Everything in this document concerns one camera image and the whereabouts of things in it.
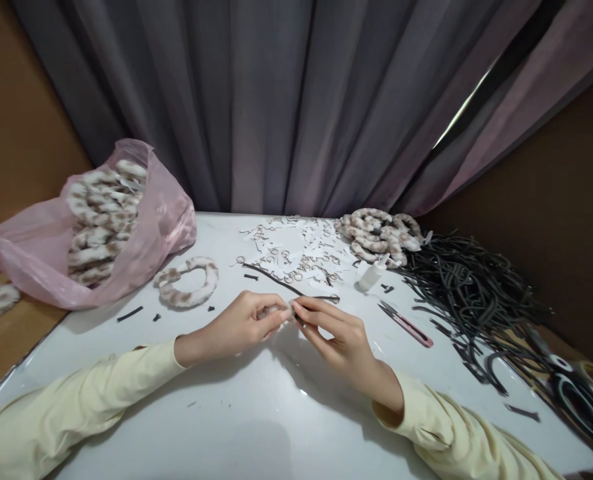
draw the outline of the thread snips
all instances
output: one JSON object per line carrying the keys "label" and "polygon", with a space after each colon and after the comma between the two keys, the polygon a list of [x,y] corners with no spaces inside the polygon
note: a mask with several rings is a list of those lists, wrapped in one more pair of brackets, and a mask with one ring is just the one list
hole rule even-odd
{"label": "thread snips", "polygon": [[409,320],[407,320],[403,315],[401,315],[398,311],[396,311],[393,307],[391,307],[388,303],[381,300],[379,303],[379,307],[383,310],[392,320],[397,322],[406,332],[408,332],[412,337],[418,341],[421,345],[426,348],[430,348],[434,345],[434,342],[430,337],[425,335],[421,330],[416,328]]}

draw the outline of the pink plastic bag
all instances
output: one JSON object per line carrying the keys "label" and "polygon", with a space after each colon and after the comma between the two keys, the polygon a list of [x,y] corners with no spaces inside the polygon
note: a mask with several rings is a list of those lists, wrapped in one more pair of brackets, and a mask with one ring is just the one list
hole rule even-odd
{"label": "pink plastic bag", "polygon": [[59,198],[32,205],[0,224],[0,270],[19,290],[68,310],[107,305],[146,283],[168,254],[195,242],[195,206],[153,148],[138,140],[120,140],[105,164],[114,168],[122,159],[146,167],[148,177],[137,224],[110,278],[89,289],[68,277],[67,254],[76,218],[66,193],[80,178],[74,175]]}

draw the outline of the pale yellow sleeve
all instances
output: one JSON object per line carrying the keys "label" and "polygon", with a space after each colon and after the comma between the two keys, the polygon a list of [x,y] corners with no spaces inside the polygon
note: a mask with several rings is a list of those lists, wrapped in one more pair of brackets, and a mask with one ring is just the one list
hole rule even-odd
{"label": "pale yellow sleeve", "polygon": [[114,355],[0,409],[0,479],[40,479],[70,448],[119,421],[124,410],[184,369],[174,340]]}
{"label": "pale yellow sleeve", "polygon": [[403,421],[393,425],[392,412],[373,403],[376,417],[388,430],[409,438],[442,479],[563,480],[509,433],[419,380],[395,374],[404,397]]}

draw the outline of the pile of fuzzy scrunchies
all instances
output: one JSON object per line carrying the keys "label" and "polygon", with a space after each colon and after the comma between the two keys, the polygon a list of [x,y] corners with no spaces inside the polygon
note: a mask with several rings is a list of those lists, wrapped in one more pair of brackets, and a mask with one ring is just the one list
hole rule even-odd
{"label": "pile of fuzzy scrunchies", "polygon": [[147,171],[119,160],[117,171],[102,167],[84,173],[67,194],[77,218],[68,254],[69,276],[86,287],[110,277],[115,257],[121,252],[137,220]]}
{"label": "pile of fuzzy scrunchies", "polygon": [[364,208],[343,215],[334,222],[334,228],[352,241],[350,249],[362,260],[372,263],[378,259],[377,253],[389,253],[389,269],[407,265],[403,249],[419,251],[424,241],[418,223],[410,215],[392,216],[378,209]]}

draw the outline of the white glue bottle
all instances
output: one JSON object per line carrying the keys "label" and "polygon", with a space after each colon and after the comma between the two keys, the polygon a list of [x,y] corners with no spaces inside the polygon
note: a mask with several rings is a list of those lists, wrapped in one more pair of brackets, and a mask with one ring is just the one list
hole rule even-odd
{"label": "white glue bottle", "polygon": [[383,272],[387,270],[386,263],[390,254],[386,253],[379,260],[375,261],[363,274],[358,281],[358,288],[362,291],[368,291],[381,278]]}

